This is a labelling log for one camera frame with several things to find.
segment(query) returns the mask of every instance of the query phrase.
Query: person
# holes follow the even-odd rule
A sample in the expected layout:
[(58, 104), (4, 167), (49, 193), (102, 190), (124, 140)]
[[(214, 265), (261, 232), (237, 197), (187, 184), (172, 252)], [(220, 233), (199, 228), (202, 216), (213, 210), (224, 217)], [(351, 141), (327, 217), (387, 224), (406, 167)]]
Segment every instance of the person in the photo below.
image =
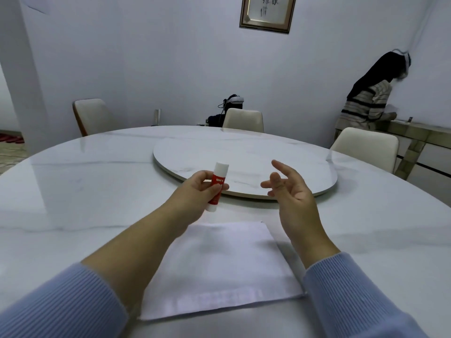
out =
[[(291, 167), (261, 186), (307, 268), (303, 279), (329, 337), (426, 337), (327, 236), (311, 191)], [(117, 337), (171, 243), (221, 190), (211, 171), (187, 179), (161, 207), (0, 314), (0, 337)]]
[(346, 104), (335, 124), (335, 137), (347, 127), (375, 130), (376, 121), (392, 121), (396, 113), (385, 113), (393, 79), (404, 79), (412, 64), (408, 52), (394, 51), (383, 55), (371, 69), (359, 79), (348, 94)]

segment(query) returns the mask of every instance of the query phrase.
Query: glue stick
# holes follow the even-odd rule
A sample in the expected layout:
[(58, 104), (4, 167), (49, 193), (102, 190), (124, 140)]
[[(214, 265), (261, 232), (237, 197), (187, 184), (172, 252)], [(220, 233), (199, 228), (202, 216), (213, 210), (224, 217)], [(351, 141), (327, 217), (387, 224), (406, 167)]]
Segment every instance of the glue stick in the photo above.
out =
[(222, 187), (224, 185), (224, 181), (226, 181), (227, 171), (229, 170), (229, 166), (226, 164), (216, 163), (215, 171), (213, 172), (213, 176), (211, 177), (211, 185), (220, 184), (221, 191), (208, 202), (206, 206), (206, 210), (210, 212), (215, 212), (218, 206), (219, 198), (221, 197)]

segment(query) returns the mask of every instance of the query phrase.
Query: chair backrest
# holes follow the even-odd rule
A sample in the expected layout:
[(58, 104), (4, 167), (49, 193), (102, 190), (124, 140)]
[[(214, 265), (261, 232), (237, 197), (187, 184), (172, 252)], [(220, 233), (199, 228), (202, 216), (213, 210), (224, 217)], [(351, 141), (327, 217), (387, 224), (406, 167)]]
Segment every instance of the chair backrest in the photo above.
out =
[(256, 110), (230, 108), (225, 115), (223, 128), (241, 129), (264, 133), (263, 115)]
[(72, 108), (83, 136), (121, 128), (100, 98), (75, 101)]
[(398, 147), (396, 136), (348, 127), (330, 149), (393, 173)]

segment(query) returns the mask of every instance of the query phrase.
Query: left hand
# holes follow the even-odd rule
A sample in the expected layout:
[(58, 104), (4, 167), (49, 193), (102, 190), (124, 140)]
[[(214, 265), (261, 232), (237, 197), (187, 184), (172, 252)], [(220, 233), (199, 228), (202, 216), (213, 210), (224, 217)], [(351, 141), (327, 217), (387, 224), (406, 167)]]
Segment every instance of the left hand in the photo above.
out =
[[(211, 186), (210, 181), (205, 181), (211, 180), (212, 177), (212, 171), (196, 172), (161, 205), (160, 210), (177, 226), (178, 236), (202, 216), (207, 203), (221, 191), (221, 185)], [(229, 185), (224, 184), (222, 190), (228, 189)]]

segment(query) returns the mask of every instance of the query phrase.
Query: tiled floor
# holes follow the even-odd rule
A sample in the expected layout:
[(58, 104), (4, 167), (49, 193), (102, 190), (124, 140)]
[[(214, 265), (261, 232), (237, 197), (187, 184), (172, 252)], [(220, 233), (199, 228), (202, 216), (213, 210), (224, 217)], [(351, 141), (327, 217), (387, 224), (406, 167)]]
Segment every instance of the tiled floor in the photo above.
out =
[(27, 157), (24, 144), (0, 142), (0, 175)]

